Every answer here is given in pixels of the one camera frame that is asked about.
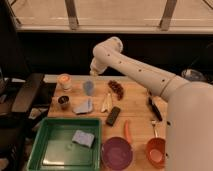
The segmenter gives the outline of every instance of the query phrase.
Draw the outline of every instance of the wooden table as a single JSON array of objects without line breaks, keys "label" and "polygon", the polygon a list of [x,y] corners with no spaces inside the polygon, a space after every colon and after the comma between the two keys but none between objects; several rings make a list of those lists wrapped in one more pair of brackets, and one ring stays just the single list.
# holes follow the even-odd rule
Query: wooden table
[{"label": "wooden table", "polygon": [[[90,114],[76,115],[72,112],[72,108],[78,106],[89,97],[84,93],[82,84],[87,80],[93,80],[95,89],[93,96],[90,98],[93,101],[94,110]],[[124,98],[117,100],[116,94],[112,93],[113,106],[121,108],[121,112],[113,127],[105,124],[107,113],[101,113],[101,106],[104,97],[106,96],[109,87],[107,85],[109,80],[116,80],[124,88]],[[154,137],[153,128],[150,120],[154,118],[153,113],[147,106],[146,89],[138,83],[131,81],[127,77],[103,77],[98,76],[90,78],[86,76],[72,77],[72,90],[63,91],[60,85],[56,86],[52,104],[48,113],[48,117],[98,117],[102,120],[102,142],[113,136],[124,137],[124,122],[130,120],[130,132],[132,136],[133,161],[126,169],[128,171],[154,171],[155,169],[147,160],[145,156],[145,146],[149,139]],[[71,100],[71,106],[67,110],[62,110],[57,103],[58,97],[68,95]],[[158,135],[165,138],[166,126],[166,110],[167,103],[159,97],[154,98],[156,105],[163,117],[163,122],[156,125]],[[101,170],[108,170],[101,164]]]}]

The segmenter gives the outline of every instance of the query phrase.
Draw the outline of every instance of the chair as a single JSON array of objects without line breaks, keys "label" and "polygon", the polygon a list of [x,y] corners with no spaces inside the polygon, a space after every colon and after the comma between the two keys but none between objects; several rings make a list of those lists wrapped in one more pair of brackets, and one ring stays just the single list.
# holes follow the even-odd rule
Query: chair
[{"label": "chair", "polygon": [[[4,170],[16,171],[26,135],[47,112],[33,121],[28,118],[44,85],[44,74],[33,73],[27,65],[6,0],[0,1],[0,68],[0,159],[9,161]],[[14,82],[12,78],[24,82]]]}]

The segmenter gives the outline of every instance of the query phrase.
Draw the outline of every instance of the white cup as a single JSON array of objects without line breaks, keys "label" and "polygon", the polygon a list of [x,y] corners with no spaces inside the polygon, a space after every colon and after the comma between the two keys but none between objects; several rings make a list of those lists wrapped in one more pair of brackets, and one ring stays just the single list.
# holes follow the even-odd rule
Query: white cup
[{"label": "white cup", "polygon": [[69,74],[60,74],[58,76],[58,83],[64,91],[69,91],[72,88],[71,76]]}]

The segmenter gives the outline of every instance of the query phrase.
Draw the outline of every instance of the green tray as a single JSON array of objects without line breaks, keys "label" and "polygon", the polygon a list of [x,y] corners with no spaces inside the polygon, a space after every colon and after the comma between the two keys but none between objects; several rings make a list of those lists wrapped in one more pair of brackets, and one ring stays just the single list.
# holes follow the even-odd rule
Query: green tray
[{"label": "green tray", "polygon": [[[91,148],[72,142],[76,130],[95,136]],[[38,130],[28,171],[100,170],[101,120],[98,118],[45,118]]]}]

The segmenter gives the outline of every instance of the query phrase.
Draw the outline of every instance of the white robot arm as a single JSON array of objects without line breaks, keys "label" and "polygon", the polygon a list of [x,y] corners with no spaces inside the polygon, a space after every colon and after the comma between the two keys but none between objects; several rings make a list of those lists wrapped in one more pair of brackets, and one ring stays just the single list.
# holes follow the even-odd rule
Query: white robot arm
[{"label": "white robot arm", "polygon": [[112,67],[168,102],[166,171],[212,171],[213,87],[131,59],[122,48],[117,37],[96,45],[90,73]]}]

